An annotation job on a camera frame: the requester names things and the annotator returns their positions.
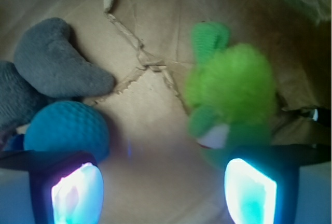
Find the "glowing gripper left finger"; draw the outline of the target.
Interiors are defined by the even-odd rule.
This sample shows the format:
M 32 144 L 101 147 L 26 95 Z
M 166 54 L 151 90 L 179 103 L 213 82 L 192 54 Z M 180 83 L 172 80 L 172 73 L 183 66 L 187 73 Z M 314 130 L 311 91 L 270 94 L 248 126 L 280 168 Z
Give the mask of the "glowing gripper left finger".
M 88 152 L 1 152 L 1 223 L 98 223 L 103 200 Z

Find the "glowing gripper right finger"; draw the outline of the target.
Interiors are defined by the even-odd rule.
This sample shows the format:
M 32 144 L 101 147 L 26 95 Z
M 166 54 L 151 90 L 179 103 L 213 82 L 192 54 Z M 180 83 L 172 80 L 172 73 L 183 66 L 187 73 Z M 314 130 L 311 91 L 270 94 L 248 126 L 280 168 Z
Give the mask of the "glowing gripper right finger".
M 331 223 L 331 147 L 239 147 L 224 191 L 234 223 Z

